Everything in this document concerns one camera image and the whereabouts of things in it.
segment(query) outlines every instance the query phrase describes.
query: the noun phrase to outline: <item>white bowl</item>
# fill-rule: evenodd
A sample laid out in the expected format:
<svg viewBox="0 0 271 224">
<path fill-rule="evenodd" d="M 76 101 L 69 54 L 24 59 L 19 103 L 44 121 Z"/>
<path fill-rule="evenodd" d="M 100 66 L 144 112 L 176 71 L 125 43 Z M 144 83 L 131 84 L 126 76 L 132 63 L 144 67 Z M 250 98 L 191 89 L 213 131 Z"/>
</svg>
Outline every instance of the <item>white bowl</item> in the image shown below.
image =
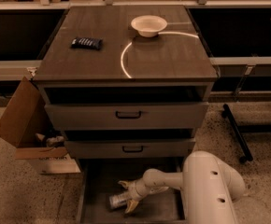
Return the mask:
<svg viewBox="0 0 271 224">
<path fill-rule="evenodd" d="M 147 15 L 133 19 L 131 25 L 140 35 L 154 37 L 166 27 L 167 22 L 161 17 Z"/>
</svg>

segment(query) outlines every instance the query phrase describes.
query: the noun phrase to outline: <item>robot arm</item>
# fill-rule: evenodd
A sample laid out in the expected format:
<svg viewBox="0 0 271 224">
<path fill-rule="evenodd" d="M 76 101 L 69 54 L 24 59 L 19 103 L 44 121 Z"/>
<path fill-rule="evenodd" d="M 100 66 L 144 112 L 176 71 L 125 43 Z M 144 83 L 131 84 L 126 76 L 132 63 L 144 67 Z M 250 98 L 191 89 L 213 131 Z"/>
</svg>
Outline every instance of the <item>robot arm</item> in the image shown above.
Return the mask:
<svg viewBox="0 0 271 224">
<path fill-rule="evenodd" d="M 142 178 L 120 184 L 126 191 L 121 197 L 112 196 L 110 202 L 113 208 L 127 204 L 125 213 L 134 211 L 148 195 L 168 188 L 179 189 L 185 200 L 184 213 L 189 224 L 238 223 L 232 201 L 238 200 L 245 191 L 238 171 L 204 151 L 192 153 L 180 173 L 149 169 Z"/>
</svg>

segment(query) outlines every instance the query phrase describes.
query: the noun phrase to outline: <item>cardboard box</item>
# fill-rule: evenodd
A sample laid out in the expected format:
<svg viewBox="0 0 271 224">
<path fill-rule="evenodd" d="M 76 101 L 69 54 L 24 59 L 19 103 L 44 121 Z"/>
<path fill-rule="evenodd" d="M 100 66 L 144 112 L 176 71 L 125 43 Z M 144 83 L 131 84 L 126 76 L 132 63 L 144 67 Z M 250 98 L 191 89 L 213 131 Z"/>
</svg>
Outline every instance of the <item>cardboard box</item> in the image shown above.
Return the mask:
<svg viewBox="0 0 271 224">
<path fill-rule="evenodd" d="M 24 77 L 0 118 L 0 137 L 16 147 L 15 159 L 28 160 L 40 174 L 80 173 L 65 147 L 41 147 L 36 133 L 51 128 L 45 102 Z"/>
</svg>

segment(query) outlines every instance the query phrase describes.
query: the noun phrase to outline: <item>drawer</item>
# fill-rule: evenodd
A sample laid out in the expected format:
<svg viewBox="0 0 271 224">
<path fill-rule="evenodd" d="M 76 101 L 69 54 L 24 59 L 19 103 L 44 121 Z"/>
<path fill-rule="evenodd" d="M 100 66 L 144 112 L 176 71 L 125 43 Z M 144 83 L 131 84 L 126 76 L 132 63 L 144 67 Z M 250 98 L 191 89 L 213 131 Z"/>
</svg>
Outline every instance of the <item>drawer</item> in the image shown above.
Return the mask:
<svg viewBox="0 0 271 224">
<path fill-rule="evenodd" d="M 208 103 L 182 105 L 46 105 L 56 130 L 199 128 Z"/>
<path fill-rule="evenodd" d="M 193 150 L 194 138 L 187 131 L 94 131 L 68 132 L 64 145 L 78 159 L 185 157 Z"/>
<path fill-rule="evenodd" d="M 77 223 L 186 223 L 180 191 L 168 189 L 149 195 L 129 216 L 125 207 L 109 210 L 109 197 L 123 192 L 120 180 L 141 178 L 149 168 L 177 172 L 181 161 L 173 158 L 89 160 L 84 167 Z"/>
</svg>

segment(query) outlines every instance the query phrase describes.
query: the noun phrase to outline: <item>drawer cabinet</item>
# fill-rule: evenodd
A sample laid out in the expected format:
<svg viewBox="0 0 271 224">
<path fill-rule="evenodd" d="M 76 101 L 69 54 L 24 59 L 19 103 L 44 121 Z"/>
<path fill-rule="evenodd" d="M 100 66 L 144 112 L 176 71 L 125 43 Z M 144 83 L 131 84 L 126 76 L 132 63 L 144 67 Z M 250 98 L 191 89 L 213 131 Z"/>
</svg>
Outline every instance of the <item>drawer cabinet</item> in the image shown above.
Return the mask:
<svg viewBox="0 0 271 224">
<path fill-rule="evenodd" d="M 139 36 L 147 12 L 169 34 Z M 103 46 L 71 49 L 77 35 Z M 34 82 L 70 156 L 127 159 L 186 156 L 216 78 L 184 6 L 71 7 Z"/>
</svg>

